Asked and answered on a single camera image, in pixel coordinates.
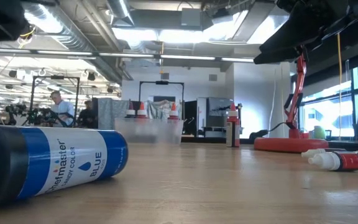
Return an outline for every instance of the clear plastic container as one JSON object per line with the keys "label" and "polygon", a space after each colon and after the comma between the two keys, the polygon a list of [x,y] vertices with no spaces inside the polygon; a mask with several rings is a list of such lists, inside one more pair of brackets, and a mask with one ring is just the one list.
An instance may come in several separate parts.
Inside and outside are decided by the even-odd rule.
{"label": "clear plastic container", "polygon": [[116,118],[116,131],[129,143],[179,145],[183,121],[165,119]]}

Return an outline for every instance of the green object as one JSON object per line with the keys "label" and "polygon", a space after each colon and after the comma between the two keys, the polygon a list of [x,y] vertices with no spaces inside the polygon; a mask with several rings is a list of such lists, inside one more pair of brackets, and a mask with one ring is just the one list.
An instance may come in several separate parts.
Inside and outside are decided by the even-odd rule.
{"label": "green object", "polygon": [[326,130],[321,126],[314,127],[314,139],[326,139]]}

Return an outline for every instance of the wooden table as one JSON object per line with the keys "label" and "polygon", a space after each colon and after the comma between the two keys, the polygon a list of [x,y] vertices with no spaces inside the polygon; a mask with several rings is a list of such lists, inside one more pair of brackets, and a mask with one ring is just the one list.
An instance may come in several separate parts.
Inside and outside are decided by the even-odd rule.
{"label": "wooden table", "polygon": [[252,146],[130,145],[117,177],[0,208],[0,223],[358,224],[358,172]]}

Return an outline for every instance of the gray curtain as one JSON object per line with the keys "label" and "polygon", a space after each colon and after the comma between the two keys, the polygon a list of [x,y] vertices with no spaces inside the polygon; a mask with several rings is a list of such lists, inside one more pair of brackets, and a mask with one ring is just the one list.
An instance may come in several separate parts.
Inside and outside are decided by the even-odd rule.
{"label": "gray curtain", "polygon": [[[125,118],[129,102],[127,100],[113,100],[110,98],[98,99],[98,127],[99,129],[114,129],[115,118]],[[179,118],[181,118],[181,105],[176,104]],[[146,101],[145,110],[150,119],[167,119],[172,103]]]}

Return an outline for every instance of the person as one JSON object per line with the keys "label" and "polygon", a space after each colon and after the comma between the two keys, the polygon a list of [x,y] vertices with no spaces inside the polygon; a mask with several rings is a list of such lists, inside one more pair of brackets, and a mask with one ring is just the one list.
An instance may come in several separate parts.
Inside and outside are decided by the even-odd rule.
{"label": "person", "polygon": [[78,117],[78,121],[81,127],[84,128],[96,128],[96,115],[92,110],[92,101],[85,101],[86,108],[83,109]]}
{"label": "person", "polygon": [[[62,99],[62,96],[60,95],[59,91],[53,91],[50,94],[50,97],[52,98],[53,102],[55,103],[52,105],[51,110],[55,112],[58,117],[67,124],[67,126],[71,126],[73,124],[73,117],[74,117],[74,106],[72,103],[64,101]],[[62,123],[57,121],[56,124],[53,125],[53,127],[63,127]]]}

